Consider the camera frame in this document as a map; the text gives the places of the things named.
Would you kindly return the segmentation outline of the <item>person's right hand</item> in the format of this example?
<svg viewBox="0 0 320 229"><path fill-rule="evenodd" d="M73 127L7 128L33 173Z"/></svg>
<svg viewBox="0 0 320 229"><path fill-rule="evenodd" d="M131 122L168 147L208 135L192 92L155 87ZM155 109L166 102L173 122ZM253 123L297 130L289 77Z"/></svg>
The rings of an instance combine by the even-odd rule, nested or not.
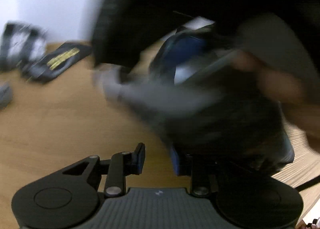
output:
<svg viewBox="0 0 320 229"><path fill-rule="evenodd" d="M319 104L310 102L299 79L275 71L241 50L235 54L233 67L254 73L263 94L281 103L286 120L303 130L310 148L319 152Z"/></svg>

